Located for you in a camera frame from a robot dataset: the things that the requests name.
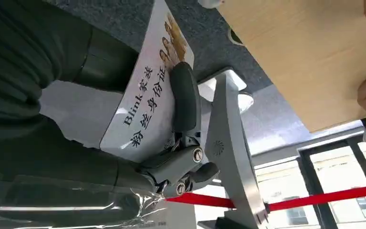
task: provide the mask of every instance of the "red strap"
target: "red strap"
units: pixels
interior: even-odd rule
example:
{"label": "red strap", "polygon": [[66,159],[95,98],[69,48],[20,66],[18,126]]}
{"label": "red strap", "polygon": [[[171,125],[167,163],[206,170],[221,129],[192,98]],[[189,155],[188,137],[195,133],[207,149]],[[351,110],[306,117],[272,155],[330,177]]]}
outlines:
{"label": "red strap", "polygon": [[[279,203],[269,204],[270,211],[277,211],[288,208],[302,207],[312,204],[324,204],[331,201],[366,197],[366,187],[358,187],[349,190],[332,192],[327,194],[314,195],[305,198],[292,199]],[[169,198],[167,201],[186,204],[206,205],[213,207],[235,208],[230,199],[210,197],[194,193],[186,193],[180,197]]]}
{"label": "red strap", "polygon": [[269,204],[269,208],[270,211],[277,211],[282,209],[296,208],[312,204],[324,204],[332,201],[352,199],[358,197],[366,197],[366,187],[357,187],[344,191],[287,200],[279,203]]}
{"label": "red strap", "polygon": [[166,199],[166,201],[185,203],[185,204],[206,205],[213,207],[235,208],[234,204],[230,199],[205,196],[190,192],[187,192],[179,197]]}

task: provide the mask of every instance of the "wooden board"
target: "wooden board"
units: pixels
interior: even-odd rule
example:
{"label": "wooden board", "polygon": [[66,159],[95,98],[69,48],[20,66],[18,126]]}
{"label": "wooden board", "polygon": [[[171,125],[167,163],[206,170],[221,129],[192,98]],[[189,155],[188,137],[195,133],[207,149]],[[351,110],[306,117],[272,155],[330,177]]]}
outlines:
{"label": "wooden board", "polygon": [[366,115],[356,102],[363,0],[226,0],[218,10],[309,131]]}

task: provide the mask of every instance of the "dark green fabric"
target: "dark green fabric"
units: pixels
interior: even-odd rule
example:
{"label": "dark green fabric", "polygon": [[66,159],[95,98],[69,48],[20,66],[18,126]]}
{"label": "dark green fabric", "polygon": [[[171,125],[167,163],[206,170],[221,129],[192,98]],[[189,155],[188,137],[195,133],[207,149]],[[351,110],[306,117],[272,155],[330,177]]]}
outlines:
{"label": "dark green fabric", "polygon": [[35,13],[20,2],[0,0],[0,139],[45,122],[39,114],[41,89],[62,72],[60,39]]}

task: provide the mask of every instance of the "metal bolt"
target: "metal bolt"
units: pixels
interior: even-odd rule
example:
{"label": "metal bolt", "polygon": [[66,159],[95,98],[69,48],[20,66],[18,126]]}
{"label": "metal bolt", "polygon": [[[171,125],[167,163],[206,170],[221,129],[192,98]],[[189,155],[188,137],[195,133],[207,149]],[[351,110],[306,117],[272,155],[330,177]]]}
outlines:
{"label": "metal bolt", "polygon": [[197,148],[193,152],[193,161],[199,163],[203,159],[203,151],[201,148]]}
{"label": "metal bolt", "polygon": [[186,191],[186,185],[182,182],[179,182],[176,186],[176,194],[177,195],[183,195],[183,193]]}

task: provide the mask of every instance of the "plastic wrap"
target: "plastic wrap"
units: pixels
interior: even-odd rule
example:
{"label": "plastic wrap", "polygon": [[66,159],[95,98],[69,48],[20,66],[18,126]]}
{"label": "plastic wrap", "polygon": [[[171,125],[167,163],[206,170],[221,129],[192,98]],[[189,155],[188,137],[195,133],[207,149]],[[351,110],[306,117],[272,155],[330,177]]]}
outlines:
{"label": "plastic wrap", "polygon": [[138,189],[18,176],[0,181],[0,229],[151,228],[164,223],[156,221],[161,200]]}

